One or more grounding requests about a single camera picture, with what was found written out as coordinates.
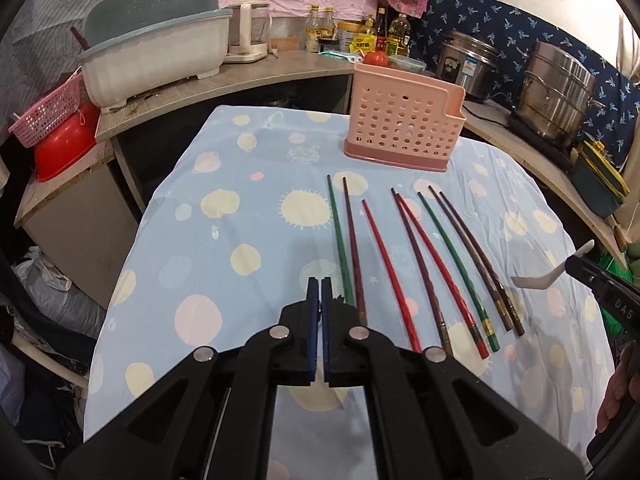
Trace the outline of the person's right hand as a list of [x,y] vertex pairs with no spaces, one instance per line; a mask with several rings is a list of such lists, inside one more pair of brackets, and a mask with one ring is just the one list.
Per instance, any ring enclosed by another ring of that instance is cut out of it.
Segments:
[[638,344],[630,342],[620,354],[620,362],[608,380],[605,395],[597,414],[597,432],[603,432],[617,415],[626,394],[639,402],[639,374],[631,374],[629,371],[631,358],[638,349]]

